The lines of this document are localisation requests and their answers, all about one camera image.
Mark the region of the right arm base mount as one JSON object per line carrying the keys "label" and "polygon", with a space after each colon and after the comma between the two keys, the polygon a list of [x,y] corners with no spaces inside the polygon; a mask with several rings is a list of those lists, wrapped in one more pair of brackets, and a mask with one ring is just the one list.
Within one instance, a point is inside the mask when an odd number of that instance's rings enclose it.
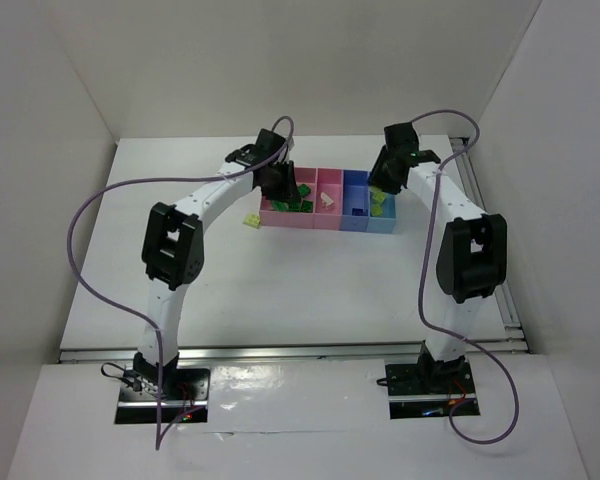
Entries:
{"label": "right arm base mount", "polygon": [[376,380],[388,395],[392,420],[479,416],[473,374],[465,355],[452,361],[435,361],[425,345],[409,363],[388,363]]}

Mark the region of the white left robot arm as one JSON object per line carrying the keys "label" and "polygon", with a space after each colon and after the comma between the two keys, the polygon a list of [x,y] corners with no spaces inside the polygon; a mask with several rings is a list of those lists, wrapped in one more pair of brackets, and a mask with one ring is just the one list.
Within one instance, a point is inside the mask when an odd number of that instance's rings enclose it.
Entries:
{"label": "white left robot arm", "polygon": [[133,370],[168,391],[175,383],[178,329],[189,285],[204,265],[204,234],[238,199],[259,188],[281,201],[299,198],[294,185],[292,140],[262,129],[255,142],[225,158],[217,179],[149,213],[141,259],[150,280],[145,328]]}

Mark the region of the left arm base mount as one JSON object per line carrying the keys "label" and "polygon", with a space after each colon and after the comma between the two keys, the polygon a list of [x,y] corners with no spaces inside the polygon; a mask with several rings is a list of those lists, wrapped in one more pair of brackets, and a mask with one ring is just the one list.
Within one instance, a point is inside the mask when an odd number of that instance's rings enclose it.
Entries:
{"label": "left arm base mount", "polygon": [[157,400],[160,400],[164,424],[197,424],[208,421],[211,387],[209,368],[166,369],[168,378],[160,394],[153,382],[124,364],[104,362],[100,373],[103,377],[120,383],[114,416],[116,425],[155,424]]}

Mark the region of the lime green sloped lego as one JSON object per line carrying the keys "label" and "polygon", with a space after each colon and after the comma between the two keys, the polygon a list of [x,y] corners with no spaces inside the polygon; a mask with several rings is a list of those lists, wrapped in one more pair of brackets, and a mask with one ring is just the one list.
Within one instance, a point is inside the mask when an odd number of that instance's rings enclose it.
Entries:
{"label": "lime green sloped lego", "polygon": [[245,217],[243,224],[251,228],[259,229],[261,225],[260,216],[256,214],[248,214]]}

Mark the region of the lime green small lego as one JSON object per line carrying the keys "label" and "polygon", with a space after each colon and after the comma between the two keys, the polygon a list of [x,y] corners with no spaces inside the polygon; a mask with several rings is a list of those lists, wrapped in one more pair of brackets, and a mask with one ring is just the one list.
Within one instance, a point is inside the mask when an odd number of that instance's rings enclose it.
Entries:
{"label": "lime green small lego", "polygon": [[381,217],[383,215],[383,206],[381,204],[373,203],[370,212],[373,217]]}

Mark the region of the lime green square lego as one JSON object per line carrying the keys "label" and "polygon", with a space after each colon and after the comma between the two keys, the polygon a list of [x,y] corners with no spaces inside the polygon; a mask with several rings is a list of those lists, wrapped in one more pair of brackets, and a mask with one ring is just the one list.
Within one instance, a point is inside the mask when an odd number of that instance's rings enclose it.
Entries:
{"label": "lime green square lego", "polygon": [[371,192],[371,202],[374,205],[382,205],[387,199],[387,194],[381,190],[373,190]]}

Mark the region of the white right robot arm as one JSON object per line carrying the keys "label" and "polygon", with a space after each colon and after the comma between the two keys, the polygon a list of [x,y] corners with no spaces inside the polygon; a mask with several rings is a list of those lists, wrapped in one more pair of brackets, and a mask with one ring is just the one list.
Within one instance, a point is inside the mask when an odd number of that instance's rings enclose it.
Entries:
{"label": "white right robot arm", "polygon": [[410,191],[435,216],[433,232],[441,235],[435,275],[447,307],[432,322],[414,373],[422,392],[439,394],[460,376],[478,312],[506,278],[507,224],[440,170],[441,159],[420,148],[412,123],[385,127],[384,141],[368,184],[388,194]]}

